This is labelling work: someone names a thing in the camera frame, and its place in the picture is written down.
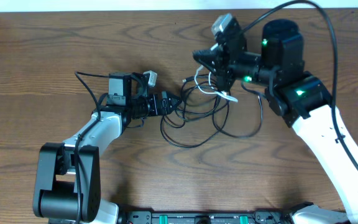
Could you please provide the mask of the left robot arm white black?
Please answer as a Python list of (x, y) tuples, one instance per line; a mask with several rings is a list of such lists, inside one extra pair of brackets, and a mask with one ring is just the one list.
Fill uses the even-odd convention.
[(168, 91), (149, 92), (157, 79), (151, 70), (106, 79), (108, 92), (92, 97), (90, 120), (72, 137), (40, 148), (32, 208), (49, 223), (123, 222), (118, 205), (101, 198), (100, 156), (132, 120), (166, 116), (181, 104)]

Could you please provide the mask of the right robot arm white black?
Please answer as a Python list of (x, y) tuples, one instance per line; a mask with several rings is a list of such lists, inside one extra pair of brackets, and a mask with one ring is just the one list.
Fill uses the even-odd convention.
[(271, 110), (302, 138), (333, 183), (343, 212), (303, 203), (282, 215), (282, 223), (358, 223), (358, 146), (322, 81), (305, 70), (298, 25), (276, 19), (264, 25), (262, 50), (254, 54), (237, 20), (225, 14), (211, 31), (215, 45), (193, 58), (216, 77), (219, 91), (236, 80), (265, 87)]

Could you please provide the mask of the black base rail green clamps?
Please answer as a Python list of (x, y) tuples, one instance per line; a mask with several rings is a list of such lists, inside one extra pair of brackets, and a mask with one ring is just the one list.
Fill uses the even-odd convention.
[(245, 213), (121, 212), (117, 224), (287, 224), (280, 212), (258, 210)]

